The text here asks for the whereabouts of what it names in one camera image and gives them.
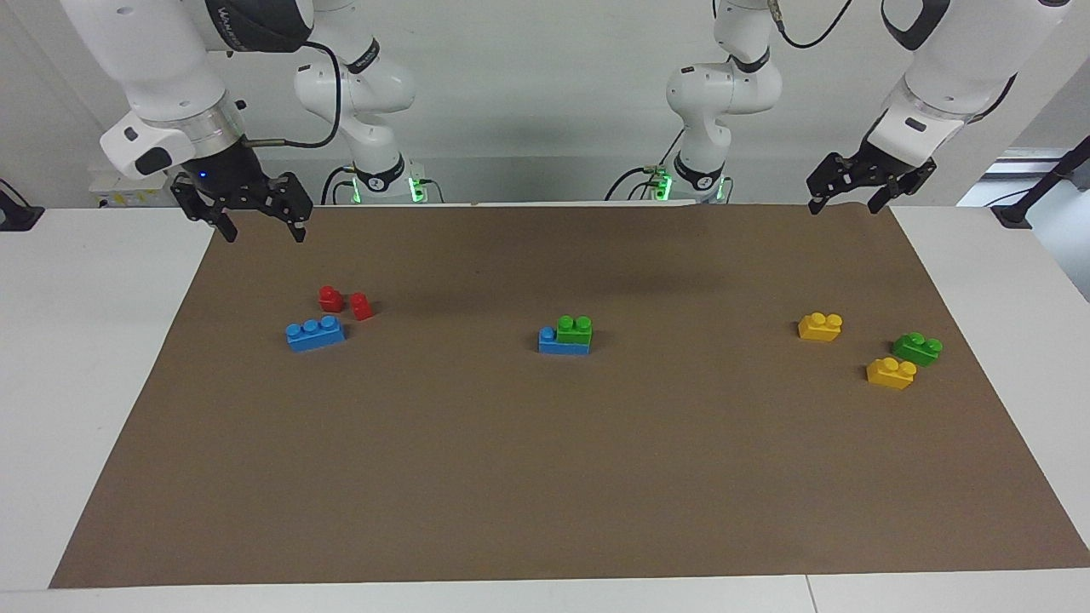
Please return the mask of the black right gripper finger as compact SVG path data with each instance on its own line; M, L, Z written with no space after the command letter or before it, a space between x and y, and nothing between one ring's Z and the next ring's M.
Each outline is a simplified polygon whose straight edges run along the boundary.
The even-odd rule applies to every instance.
M262 214L284 223L293 240L303 243L307 236L306 225L313 212L313 201L296 175L284 172L269 178L264 192L261 200Z
M175 175L174 199L175 204L186 215L187 220L202 221L211 226L229 243L237 240L237 226L230 220L225 207L221 204L206 202L187 175Z

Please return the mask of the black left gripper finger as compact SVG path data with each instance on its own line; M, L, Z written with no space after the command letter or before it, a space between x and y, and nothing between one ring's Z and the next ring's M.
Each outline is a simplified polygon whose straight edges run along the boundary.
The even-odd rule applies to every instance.
M869 199L869 212L879 214L892 199L915 195L927 183L927 179L934 175L935 170L937 170L937 163L934 163L933 159L927 159L927 163L923 163L921 167L912 169L906 175L899 177L887 175L877 187L875 194Z
M807 176L807 190L811 195L807 209L818 215L828 204L829 199L853 191L857 182L857 164L855 157L829 152L829 155Z

